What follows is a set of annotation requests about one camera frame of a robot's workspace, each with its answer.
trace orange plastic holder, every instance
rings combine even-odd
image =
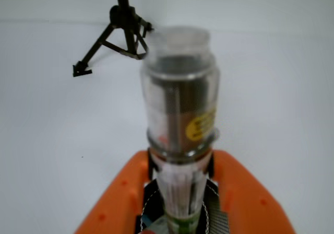
[[[214,150],[214,177],[220,206],[227,212],[231,234],[294,234],[279,203],[236,159]],[[141,214],[148,152],[140,151],[117,175],[76,234],[134,234]]]
[[[231,234],[293,234],[284,210],[235,158],[213,152],[222,211],[227,212]]]
[[[148,152],[139,151],[105,190],[76,234],[134,234],[148,173]]]

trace yellow label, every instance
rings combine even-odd
[[[187,138],[196,142],[207,136],[212,131],[215,114],[216,109],[214,108],[192,119],[186,127]]]

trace tripod leg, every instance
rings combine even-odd
[[[131,54],[136,54],[136,45],[133,31],[124,29],[124,35],[128,52]]]
[[[88,53],[82,59],[82,61],[79,61],[76,65],[73,65],[73,76],[74,77],[92,73],[92,70],[88,70],[88,71],[86,70],[86,68],[88,68],[88,62],[95,55],[97,50],[101,47],[101,45],[108,38],[108,36],[110,36],[113,30],[114,30],[113,26],[109,24],[107,28],[102,32],[100,37],[97,39],[97,41],[94,43],[92,48],[88,51]]]
[[[113,32],[114,28],[111,24],[104,30],[104,32],[100,35],[97,41],[94,43],[92,48],[88,51],[85,57],[82,59],[83,63],[88,64],[89,60],[95,55],[96,51],[101,47],[102,42],[104,42],[108,36],[110,36],[111,32]]]

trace metal cylinder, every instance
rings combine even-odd
[[[164,29],[149,45],[141,81],[157,182],[170,231],[194,233],[215,136],[219,70],[206,30]]]

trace tripod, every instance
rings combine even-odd
[[[142,35],[140,34],[141,26],[144,28]],[[118,28],[124,30],[127,50],[124,50],[107,41],[107,38],[113,30]],[[126,55],[137,60],[143,59],[148,51],[148,47],[143,38],[145,38],[147,31],[151,30],[153,30],[152,24],[146,22],[136,14],[135,8],[129,5],[129,0],[118,0],[118,5],[115,5],[110,9],[110,23],[107,28],[102,32],[85,57],[81,61],[78,61],[76,65],[73,65],[73,76],[76,77],[92,73],[91,69],[86,70],[88,68],[88,62],[95,55],[101,45],[104,45],[122,55]],[[145,53],[137,53],[139,43],[144,48]]]

